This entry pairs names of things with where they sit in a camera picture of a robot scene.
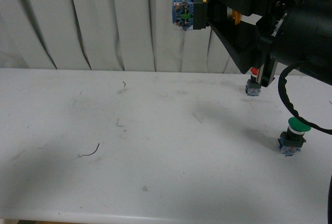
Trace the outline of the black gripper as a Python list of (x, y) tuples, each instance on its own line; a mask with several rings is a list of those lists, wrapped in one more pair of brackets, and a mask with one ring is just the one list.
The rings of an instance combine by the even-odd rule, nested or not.
[[(252, 68), (255, 87), (267, 87), (274, 80), (278, 62), (271, 57), (280, 25), (299, 0), (210, 0), (207, 25), (224, 45), (242, 74)], [(242, 15), (258, 15), (253, 25)]]

